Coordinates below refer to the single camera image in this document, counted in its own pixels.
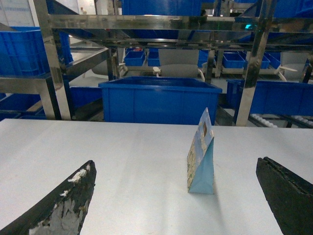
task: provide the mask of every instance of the blue crate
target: blue crate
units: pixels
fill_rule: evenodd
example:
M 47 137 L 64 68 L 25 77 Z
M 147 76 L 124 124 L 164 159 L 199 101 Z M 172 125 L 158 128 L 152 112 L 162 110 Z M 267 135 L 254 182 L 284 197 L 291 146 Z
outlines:
M 70 87 L 70 93 L 75 109 L 102 98 L 99 87 Z
M 199 16 L 201 0 L 123 0 L 123 15 Z
M 158 57 L 158 52 L 149 52 L 148 56 L 148 66 L 160 66 L 160 59 Z
M 43 38 L 39 27 L 13 27 L 0 31 L 0 75 L 37 76 L 49 72 Z M 65 63 L 73 60 L 68 35 L 60 33 Z
M 202 68 L 202 64 L 207 62 L 208 50 L 200 50 L 198 58 L 198 68 Z
M 9 112 L 0 112 L 0 121 L 6 119 L 6 118 L 19 118 L 21 114 L 19 113 L 9 113 Z
M 245 62 L 238 53 L 224 53 L 223 55 L 223 65 L 225 68 L 242 69 Z
M 229 84 L 232 89 L 227 86 L 227 101 L 238 110 L 244 81 L 228 80 Z M 312 84 L 258 81 L 250 113 L 313 116 L 312 99 Z
M 239 51 L 240 56 L 245 60 L 246 59 L 246 52 Z M 267 69 L 269 67 L 270 60 L 264 55 L 262 59 L 261 69 Z
M 142 66 L 145 61 L 145 52 L 130 51 L 125 56 L 124 61 L 127 66 Z
M 149 52 L 158 52 L 158 48 L 149 48 Z
M 47 120 L 45 116 L 34 116 L 34 115 L 21 116 L 19 119 Z
M 193 78 L 129 77 L 100 83 L 104 120 L 197 125 L 206 107 L 215 122 L 222 89 Z
M 35 111 L 27 111 L 31 106 L 40 100 L 38 94 L 12 94 L 0 100 L 0 111 L 17 112 L 22 114 L 35 114 Z
M 234 2 L 238 3 L 256 3 L 258 0 L 234 0 Z
M 246 10 L 242 16 L 258 17 L 260 15 L 260 11 L 255 11 L 257 4 L 258 3 L 256 3 L 253 7 Z M 312 0 L 278 0 L 274 12 L 274 17 L 312 18 L 313 17 Z
M 226 100 L 228 105 L 235 109 L 237 107 L 238 102 L 240 102 L 240 80 L 227 80 L 227 94 Z
M 298 2 L 296 16 L 313 18 L 313 1 L 312 0 L 300 0 Z
M 201 0 L 123 0 L 123 15 L 200 16 Z M 178 30 L 134 30 L 139 38 L 177 39 Z
M 35 115 L 36 115 L 36 116 L 44 116 L 44 117 L 45 117 L 44 108 L 41 108 Z
M 134 33 L 138 38 L 144 39 L 177 39 L 178 30 L 146 30 L 146 29 L 134 29 Z
M 277 69 L 280 66 L 280 53 L 271 52 L 271 53 L 265 53 L 264 54 L 270 61 L 270 65 Z

